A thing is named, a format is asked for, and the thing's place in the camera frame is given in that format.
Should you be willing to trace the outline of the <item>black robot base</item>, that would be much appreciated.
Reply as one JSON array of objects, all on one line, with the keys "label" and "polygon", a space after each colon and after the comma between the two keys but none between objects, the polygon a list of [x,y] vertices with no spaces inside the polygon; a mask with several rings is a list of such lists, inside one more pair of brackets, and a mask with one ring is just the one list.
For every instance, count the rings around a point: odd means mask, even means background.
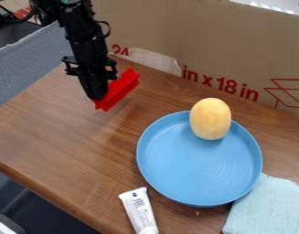
[{"label": "black robot base", "polygon": [[59,20],[60,0],[30,0],[36,22],[44,27]]}]

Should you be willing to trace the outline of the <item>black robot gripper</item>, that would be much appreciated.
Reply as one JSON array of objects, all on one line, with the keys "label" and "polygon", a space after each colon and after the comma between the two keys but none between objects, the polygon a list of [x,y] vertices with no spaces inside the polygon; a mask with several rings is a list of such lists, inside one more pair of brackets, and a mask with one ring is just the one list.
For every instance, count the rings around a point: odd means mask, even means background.
[{"label": "black robot gripper", "polygon": [[107,56],[107,37],[102,24],[107,21],[75,19],[64,21],[66,39],[72,56],[64,56],[66,73],[79,76],[79,83],[91,100],[101,101],[107,95],[107,81],[118,79],[117,61]]}]

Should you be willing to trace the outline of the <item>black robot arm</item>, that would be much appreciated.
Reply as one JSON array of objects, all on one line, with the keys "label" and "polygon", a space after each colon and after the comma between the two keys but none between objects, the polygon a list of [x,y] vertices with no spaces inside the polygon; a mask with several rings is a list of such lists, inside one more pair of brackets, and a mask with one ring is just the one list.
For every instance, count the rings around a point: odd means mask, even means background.
[{"label": "black robot arm", "polygon": [[88,98],[101,101],[109,82],[118,79],[118,62],[107,56],[110,23],[94,19],[91,0],[56,0],[55,10],[72,49],[72,55],[63,57],[66,74],[79,78]]}]

